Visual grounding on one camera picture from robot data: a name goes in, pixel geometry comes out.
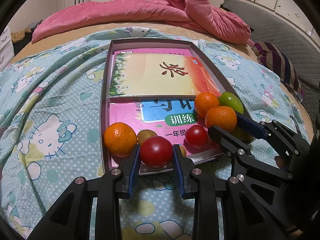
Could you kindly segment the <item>wall painting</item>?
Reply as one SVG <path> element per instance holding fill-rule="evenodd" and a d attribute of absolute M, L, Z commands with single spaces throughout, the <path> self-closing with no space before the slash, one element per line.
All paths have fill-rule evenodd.
<path fill-rule="evenodd" d="M 248 0 L 257 3 L 282 16 L 298 26 L 312 38 L 319 38 L 315 28 L 293 0 Z"/>

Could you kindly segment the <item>right orange in tray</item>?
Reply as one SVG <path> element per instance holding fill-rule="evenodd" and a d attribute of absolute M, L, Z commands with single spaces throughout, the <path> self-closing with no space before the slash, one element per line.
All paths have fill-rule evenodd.
<path fill-rule="evenodd" d="M 194 100 L 194 109 L 199 117 L 204 118 L 206 113 L 220 105 L 218 97 L 212 93 L 198 94 Z"/>

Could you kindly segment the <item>pink quilt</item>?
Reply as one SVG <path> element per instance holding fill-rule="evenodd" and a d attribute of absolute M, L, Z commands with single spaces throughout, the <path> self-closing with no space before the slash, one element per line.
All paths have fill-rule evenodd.
<path fill-rule="evenodd" d="M 90 25 L 115 22 L 161 22 L 213 35 L 234 44 L 246 44 L 249 25 L 238 15 L 211 5 L 210 0 L 113 0 L 83 2 L 46 18 L 32 42 Z"/>

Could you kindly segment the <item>left orange in tray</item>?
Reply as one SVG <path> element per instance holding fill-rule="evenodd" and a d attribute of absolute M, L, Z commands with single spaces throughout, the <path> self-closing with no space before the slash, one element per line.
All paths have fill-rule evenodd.
<path fill-rule="evenodd" d="M 104 144 L 112 155 L 126 158 L 137 145 L 137 135 L 129 125 L 115 122 L 105 130 Z"/>

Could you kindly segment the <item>large orange tangerine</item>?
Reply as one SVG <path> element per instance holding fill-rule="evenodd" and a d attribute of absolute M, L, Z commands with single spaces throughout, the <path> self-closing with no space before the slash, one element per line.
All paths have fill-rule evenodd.
<path fill-rule="evenodd" d="M 237 117 L 231 107 L 218 106 L 207 111 L 204 122 L 207 128 L 218 126 L 231 133 L 236 128 Z"/>

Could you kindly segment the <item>red tomato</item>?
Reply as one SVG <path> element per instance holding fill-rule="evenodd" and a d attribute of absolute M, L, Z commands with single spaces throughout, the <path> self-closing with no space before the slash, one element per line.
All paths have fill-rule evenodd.
<path fill-rule="evenodd" d="M 191 126 L 185 133 L 185 141 L 196 149 L 202 149 L 208 142 L 207 131 L 200 125 Z"/>
<path fill-rule="evenodd" d="M 139 156 L 141 161 L 148 167 L 161 168 L 171 162 L 173 146 L 164 137 L 150 137 L 142 143 Z"/>

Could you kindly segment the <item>orange in tray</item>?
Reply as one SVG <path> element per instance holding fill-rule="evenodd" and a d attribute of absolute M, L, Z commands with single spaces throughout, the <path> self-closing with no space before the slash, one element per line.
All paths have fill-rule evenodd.
<path fill-rule="evenodd" d="M 194 109 L 199 117 L 204 118 L 206 113 L 220 105 L 218 97 L 212 93 L 198 94 L 194 100 Z"/>
<path fill-rule="evenodd" d="M 105 130 L 104 144 L 112 155 L 126 158 L 137 145 L 137 135 L 129 125 L 115 122 Z"/>

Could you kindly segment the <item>striped purple pillow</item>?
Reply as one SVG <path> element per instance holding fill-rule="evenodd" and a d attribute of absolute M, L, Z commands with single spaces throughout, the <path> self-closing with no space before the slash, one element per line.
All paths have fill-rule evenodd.
<path fill-rule="evenodd" d="M 289 58 L 270 42 L 257 42 L 252 49 L 257 56 L 257 61 L 278 75 L 281 83 L 302 103 L 304 92 Z"/>

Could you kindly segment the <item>yellow-brown plush toy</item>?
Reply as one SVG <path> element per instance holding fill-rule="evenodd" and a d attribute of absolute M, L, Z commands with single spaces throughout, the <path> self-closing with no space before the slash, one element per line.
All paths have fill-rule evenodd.
<path fill-rule="evenodd" d="M 11 32 L 11 40 L 13 43 L 23 41 L 26 37 L 32 33 L 31 29 L 25 28 L 23 31 Z"/>

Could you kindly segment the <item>yellow orange book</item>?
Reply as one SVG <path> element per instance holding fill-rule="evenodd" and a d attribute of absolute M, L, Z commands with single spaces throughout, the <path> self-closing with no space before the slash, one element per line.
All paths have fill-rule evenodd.
<path fill-rule="evenodd" d="M 109 96 L 197 96 L 220 89 L 201 61 L 193 56 L 117 54 Z"/>

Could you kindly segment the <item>small yellow-brown fruit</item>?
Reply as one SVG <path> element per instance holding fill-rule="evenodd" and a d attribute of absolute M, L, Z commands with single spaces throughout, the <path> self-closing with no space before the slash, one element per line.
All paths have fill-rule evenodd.
<path fill-rule="evenodd" d="M 137 141 L 138 141 L 139 146 L 141 146 L 144 141 L 146 141 L 150 137 L 154 137 L 154 136 L 157 136 L 157 133 L 150 130 L 150 129 L 143 129 L 143 130 L 139 131 L 139 133 L 137 134 Z"/>

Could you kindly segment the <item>lumpy green apple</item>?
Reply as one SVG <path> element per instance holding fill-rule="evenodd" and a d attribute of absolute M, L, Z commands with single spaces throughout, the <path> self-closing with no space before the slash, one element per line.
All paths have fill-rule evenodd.
<path fill-rule="evenodd" d="M 232 136 L 236 137 L 244 144 L 250 144 L 255 140 L 255 137 L 250 135 L 248 132 L 236 126 L 235 130 L 231 133 Z"/>

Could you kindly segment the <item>round green apple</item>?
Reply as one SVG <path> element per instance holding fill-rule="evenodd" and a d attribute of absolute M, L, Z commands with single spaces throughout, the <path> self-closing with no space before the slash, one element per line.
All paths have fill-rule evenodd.
<path fill-rule="evenodd" d="M 232 93 L 223 92 L 219 97 L 220 106 L 231 107 L 234 111 L 244 114 L 242 102 Z"/>

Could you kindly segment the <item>teal Hello Kitty blanket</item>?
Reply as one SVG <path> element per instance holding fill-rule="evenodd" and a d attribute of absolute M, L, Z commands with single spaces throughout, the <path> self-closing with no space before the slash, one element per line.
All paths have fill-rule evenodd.
<path fill-rule="evenodd" d="M 99 112 L 110 42 L 167 38 L 146 27 L 81 35 L 32 52 L 1 72 L 1 216 L 22 238 L 78 176 L 103 175 Z M 303 107 L 250 49 L 195 38 L 244 102 L 255 121 L 278 120 L 307 138 Z"/>

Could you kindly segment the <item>white drawer cabinet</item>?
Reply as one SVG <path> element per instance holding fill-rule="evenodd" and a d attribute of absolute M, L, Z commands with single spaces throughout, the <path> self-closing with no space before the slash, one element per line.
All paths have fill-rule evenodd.
<path fill-rule="evenodd" d="M 12 44 L 9 25 L 6 26 L 0 36 L 0 55 L 0 70 L 3 71 L 14 57 L 14 47 Z"/>

